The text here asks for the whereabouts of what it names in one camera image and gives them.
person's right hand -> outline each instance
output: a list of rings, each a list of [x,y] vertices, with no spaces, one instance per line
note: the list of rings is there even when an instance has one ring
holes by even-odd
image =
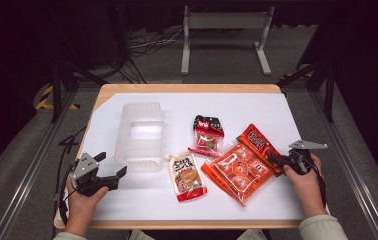
[[[311,154],[311,159],[314,164],[316,164],[321,174],[320,159],[313,154]],[[302,203],[305,217],[309,218],[316,215],[328,214],[323,206],[316,173],[310,171],[305,175],[298,175],[288,165],[285,165],[283,169],[285,170],[286,176],[291,180],[295,193]]]

table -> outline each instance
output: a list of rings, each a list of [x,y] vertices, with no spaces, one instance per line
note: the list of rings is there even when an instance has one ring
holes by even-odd
[[[199,102],[194,96],[200,97],[201,100],[208,98],[209,104],[198,105]],[[262,104],[248,104],[253,100],[261,100]],[[187,149],[186,146],[191,144],[194,112],[204,115],[209,112],[219,117],[226,134],[225,145],[241,134],[251,122],[281,153],[287,153],[289,143],[300,139],[286,98],[276,85],[107,84],[102,87],[96,100],[84,142],[78,153],[78,156],[82,152],[93,152],[93,155],[96,155],[97,151],[106,151],[107,158],[100,162],[98,176],[111,176],[118,171],[111,154],[115,143],[107,139],[116,136],[119,124],[116,119],[121,111],[120,105],[135,101],[158,101],[161,104],[168,132],[165,151],[170,153],[184,151]],[[214,105],[218,101],[223,106]],[[202,165],[205,159],[200,157],[197,161]],[[247,207],[243,207],[221,191],[205,175],[203,179],[208,193],[193,201],[179,203],[172,188],[166,162],[164,168],[157,173],[127,173],[120,180],[119,189],[109,192],[99,203],[90,227],[271,229],[298,227],[303,219],[302,206],[285,176],[271,179],[257,190],[248,199]],[[54,225],[57,228],[64,227],[58,215],[54,219]]]

metal frame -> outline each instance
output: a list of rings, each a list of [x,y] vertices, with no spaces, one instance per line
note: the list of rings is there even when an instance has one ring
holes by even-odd
[[[217,13],[204,12],[192,13],[189,7],[185,6],[183,31],[184,44],[182,56],[181,74],[189,74],[190,59],[190,42],[189,29],[212,29],[212,28],[241,28],[241,29],[259,29],[260,40],[254,42],[255,51],[260,60],[261,68],[264,75],[270,75],[271,70],[264,54],[264,44],[270,29],[271,20],[273,18],[274,7],[269,7],[267,12],[249,12],[249,13]]]

dark background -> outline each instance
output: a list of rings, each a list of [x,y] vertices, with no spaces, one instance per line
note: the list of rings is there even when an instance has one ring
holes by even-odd
[[[161,32],[182,24],[180,6],[115,7],[123,24],[115,28],[104,9],[87,5],[41,8],[25,1],[0,1],[0,154],[36,113],[34,97],[51,81],[56,60],[84,69],[117,67],[127,58],[124,48],[129,30],[145,27],[148,32]],[[324,9],[277,7],[272,24],[318,24]],[[234,7],[209,10],[241,11]],[[314,39],[302,63],[339,49],[332,55],[336,82],[378,164],[378,4],[363,2],[343,8]]]

orange snack bag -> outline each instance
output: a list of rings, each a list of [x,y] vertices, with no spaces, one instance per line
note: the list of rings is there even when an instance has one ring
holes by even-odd
[[[280,154],[253,124],[237,140],[222,156],[206,161],[201,170],[224,192],[246,206],[246,199],[255,190],[273,175],[283,172],[268,162],[266,154]]]
[[[223,191],[245,205],[245,200],[273,176],[273,171],[245,144],[238,143],[202,171]]]
[[[282,155],[273,147],[267,138],[255,127],[254,124],[249,124],[248,128],[237,139],[245,143],[253,152],[255,152],[264,163],[269,166],[276,177],[282,175],[284,171],[267,159],[267,156],[272,154],[276,157],[283,158]]]

